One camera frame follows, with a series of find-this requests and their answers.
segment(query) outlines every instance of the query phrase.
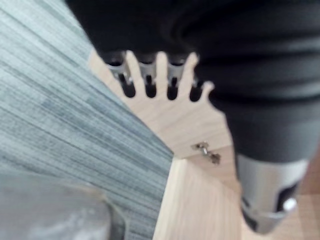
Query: metal hinge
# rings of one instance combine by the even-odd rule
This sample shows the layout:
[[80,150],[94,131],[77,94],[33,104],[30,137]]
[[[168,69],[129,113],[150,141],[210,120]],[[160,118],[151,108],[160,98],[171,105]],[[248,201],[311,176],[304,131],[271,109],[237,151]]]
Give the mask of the metal hinge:
[[200,150],[202,155],[209,159],[214,165],[219,165],[221,160],[221,155],[218,153],[213,153],[208,151],[209,144],[205,141],[199,142],[191,146],[193,150]]

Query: gray carpet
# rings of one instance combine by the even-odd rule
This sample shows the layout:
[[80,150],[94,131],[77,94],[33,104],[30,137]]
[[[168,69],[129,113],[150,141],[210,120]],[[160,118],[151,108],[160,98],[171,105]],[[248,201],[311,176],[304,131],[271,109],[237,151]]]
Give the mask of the gray carpet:
[[1,1],[0,167],[98,186],[150,240],[172,153],[90,73],[91,49],[62,1]]

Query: gray fabric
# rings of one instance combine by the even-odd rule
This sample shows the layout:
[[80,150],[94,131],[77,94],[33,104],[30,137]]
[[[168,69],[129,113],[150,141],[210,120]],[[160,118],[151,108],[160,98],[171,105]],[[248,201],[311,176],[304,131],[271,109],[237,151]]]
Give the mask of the gray fabric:
[[152,239],[172,153],[90,73],[91,49],[62,1],[1,1],[0,167],[92,183],[128,239]]

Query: wooden surface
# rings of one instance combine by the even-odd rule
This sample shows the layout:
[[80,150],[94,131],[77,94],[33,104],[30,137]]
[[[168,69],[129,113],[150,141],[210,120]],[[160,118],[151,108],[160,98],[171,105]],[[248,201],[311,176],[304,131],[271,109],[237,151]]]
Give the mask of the wooden surface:
[[[221,155],[220,165],[207,164],[208,160],[201,154],[193,155],[187,159],[193,161],[197,167],[209,175],[219,179],[226,187],[236,193],[241,192],[240,184],[236,178],[234,150],[232,146],[223,147],[214,151]],[[300,194],[320,194],[320,150],[310,163],[304,181],[300,188]]]
[[300,195],[298,208],[269,235],[260,236],[241,222],[242,240],[319,240],[320,194]]
[[145,86],[140,76],[138,63],[131,52],[127,54],[136,88],[136,96],[124,96],[120,84],[93,51],[88,65],[92,72],[102,80],[130,109],[140,118],[179,158],[197,154],[191,145],[207,141],[209,149],[219,149],[231,145],[224,116],[208,103],[208,92],[212,88],[206,85],[198,102],[189,100],[189,91],[193,80],[193,66],[197,62],[191,55],[179,87],[178,97],[174,101],[167,99],[167,60],[164,53],[157,56],[157,96],[146,97]]
[[239,194],[194,159],[172,162],[153,240],[319,240],[320,194],[298,196],[298,208],[268,235],[244,222]]
[[153,240],[237,240],[241,218],[235,192],[195,166],[175,158]]
[[[127,56],[136,97],[124,96],[119,83],[92,52],[89,67],[179,158],[172,162],[153,240],[319,240],[320,239],[320,151],[302,183],[296,209],[270,235],[251,232],[240,214],[241,188],[236,179],[234,153],[222,114],[207,102],[206,86],[197,103],[189,101],[192,68],[187,62],[177,100],[166,97],[166,58],[157,57],[157,97],[145,95],[143,80],[132,53]],[[191,145],[207,141],[219,153],[215,166]]]

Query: wooden panel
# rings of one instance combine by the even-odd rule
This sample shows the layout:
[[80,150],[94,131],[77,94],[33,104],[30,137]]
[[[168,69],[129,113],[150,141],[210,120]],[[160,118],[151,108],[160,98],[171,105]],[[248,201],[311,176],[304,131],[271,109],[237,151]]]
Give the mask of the wooden panel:
[[237,199],[194,162],[174,159],[153,240],[240,239]]
[[243,240],[319,240],[320,195],[300,195],[298,208],[271,234],[253,233],[242,220]]
[[221,155],[220,165],[208,164],[208,160],[201,154],[190,156],[187,159],[193,161],[197,167],[209,175],[219,179],[226,187],[240,193],[241,187],[237,181],[233,147],[223,147],[214,152]]
[[189,100],[189,91],[193,80],[193,67],[197,62],[193,54],[189,57],[179,87],[178,97],[174,101],[167,99],[167,60],[164,53],[157,56],[157,96],[148,98],[140,76],[139,66],[131,52],[127,54],[136,88],[136,96],[124,96],[119,83],[93,51],[89,57],[89,67],[128,107],[140,118],[173,152],[180,158],[194,155],[191,145],[207,141],[210,149],[219,149],[231,145],[224,116],[208,103],[208,92],[212,88],[206,85],[198,102]]
[[[223,147],[214,151],[221,155],[220,165],[209,164],[201,154],[193,155],[187,159],[211,176],[219,179],[226,187],[236,193],[241,192],[240,184],[236,178],[234,150],[232,146]],[[302,182],[300,194],[320,194],[320,149],[314,160],[310,163],[308,171]]]

